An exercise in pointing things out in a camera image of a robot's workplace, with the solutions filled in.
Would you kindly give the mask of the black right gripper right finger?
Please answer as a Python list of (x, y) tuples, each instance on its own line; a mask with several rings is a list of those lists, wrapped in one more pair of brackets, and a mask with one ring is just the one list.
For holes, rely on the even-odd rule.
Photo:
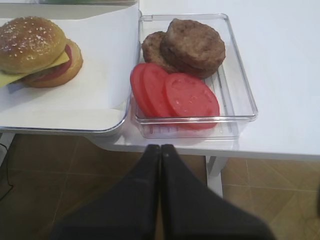
[(161, 147), (161, 211), (167, 240), (273, 240), (266, 223), (223, 200), (182, 161)]

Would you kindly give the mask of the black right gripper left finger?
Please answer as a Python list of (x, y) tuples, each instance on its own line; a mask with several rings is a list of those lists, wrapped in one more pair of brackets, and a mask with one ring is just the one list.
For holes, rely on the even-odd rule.
[(135, 167), (110, 191), (65, 216), (52, 240), (153, 240), (161, 148), (148, 145)]

